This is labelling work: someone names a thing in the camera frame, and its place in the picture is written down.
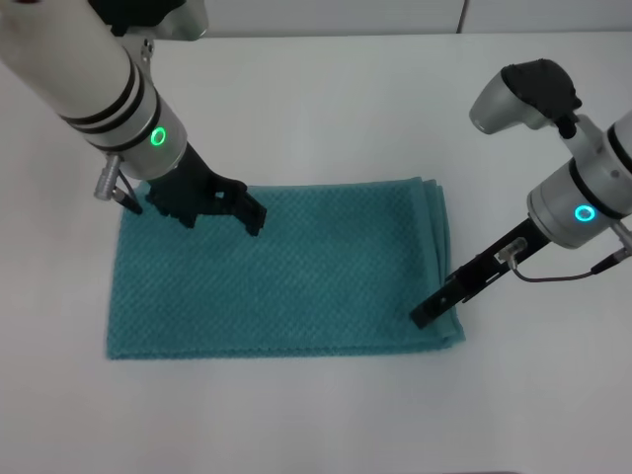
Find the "black cable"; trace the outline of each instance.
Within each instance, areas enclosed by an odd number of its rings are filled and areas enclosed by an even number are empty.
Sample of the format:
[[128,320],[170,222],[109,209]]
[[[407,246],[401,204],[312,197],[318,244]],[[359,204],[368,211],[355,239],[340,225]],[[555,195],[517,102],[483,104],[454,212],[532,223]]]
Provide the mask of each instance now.
[[129,181],[127,180],[127,178],[125,177],[125,175],[122,173],[121,170],[118,170],[118,177],[125,184],[125,187],[127,188],[127,193],[131,196],[131,198],[134,199],[136,203],[139,203],[133,187],[131,186],[131,184],[129,183]]
[[529,278],[528,276],[524,276],[517,269],[512,269],[513,273],[520,278],[522,281],[526,281],[527,283],[549,283],[552,281],[575,281],[576,279],[583,279],[592,277],[593,272],[586,272],[585,274],[573,275],[573,276],[552,276],[549,278]]
[[517,262],[514,259],[510,261],[510,268],[512,269],[513,273],[518,278],[520,278],[522,281],[526,281],[527,283],[550,283],[554,281],[575,281],[578,279],[592,277],[593,275],[599,275],[600,273],[605,272],[606,270],[609,270],[616,265],[619,265],[629,256],[630,254],[628,254],[628,251],[625,248],[619,249],[616,252],[608,255],[605,259],[603,259],[601,262],[599,262],[594,267],[592,267],[589,272],[586,272],[585,274],[572,275],[572,276],[552,276],[548,278],[529,278],[528,276],[524,276],[518,271]]

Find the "white table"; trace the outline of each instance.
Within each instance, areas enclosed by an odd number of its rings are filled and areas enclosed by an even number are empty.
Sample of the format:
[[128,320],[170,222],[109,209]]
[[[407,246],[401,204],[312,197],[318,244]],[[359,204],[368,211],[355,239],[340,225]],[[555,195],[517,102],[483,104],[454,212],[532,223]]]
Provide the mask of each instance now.
[[[153,71],[218,173],[437,179],[458,266],[569,158],[553,129],[478,132],[483,86],[550,57],[606,127],[632,107],[631,49],[611,33],[203,39],[160,42]],[[99,152],[4,68],[0,145],[3,474],[630,471],[630,264],[567,284],[505,276],[459,306],[468,341],[437,354],[110,362],[119,209],[92,198]],[[584,271],[615,246],[549,246],[524,272]]]

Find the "textured fabric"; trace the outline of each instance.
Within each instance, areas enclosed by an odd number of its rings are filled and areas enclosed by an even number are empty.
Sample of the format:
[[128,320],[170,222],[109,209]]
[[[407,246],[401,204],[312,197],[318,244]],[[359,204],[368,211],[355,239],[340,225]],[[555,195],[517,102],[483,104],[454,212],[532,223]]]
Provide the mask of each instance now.
[[435,182],[251,192],[268,209],[256,238],[231,216],[189,230],[149,205],[123,215],[109,358],[400,354],[464,339],[454,311],[424,331],[409,317],[449,269]]

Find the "metal connector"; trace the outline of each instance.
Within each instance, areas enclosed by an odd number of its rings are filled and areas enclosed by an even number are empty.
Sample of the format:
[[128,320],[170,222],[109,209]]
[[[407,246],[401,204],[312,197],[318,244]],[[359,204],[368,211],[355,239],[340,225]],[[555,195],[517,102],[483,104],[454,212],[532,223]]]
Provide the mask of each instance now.
[[106,166],[101,171],[99,181],[95,187],[94,196],[99,200],[110,200],[117,185],[119,175],[120,157],[118,155],[107,155]]

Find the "gray cylindrical housing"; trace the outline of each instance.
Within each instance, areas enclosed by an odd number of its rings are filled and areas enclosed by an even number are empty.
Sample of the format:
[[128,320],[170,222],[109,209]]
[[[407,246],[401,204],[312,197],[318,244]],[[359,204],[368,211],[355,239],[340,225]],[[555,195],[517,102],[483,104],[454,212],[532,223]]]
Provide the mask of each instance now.
[[551,242],[577,249],[615,220],[588,202],[573,181],[569,165],[570,162],[531,191],[527,207],[531,220]]

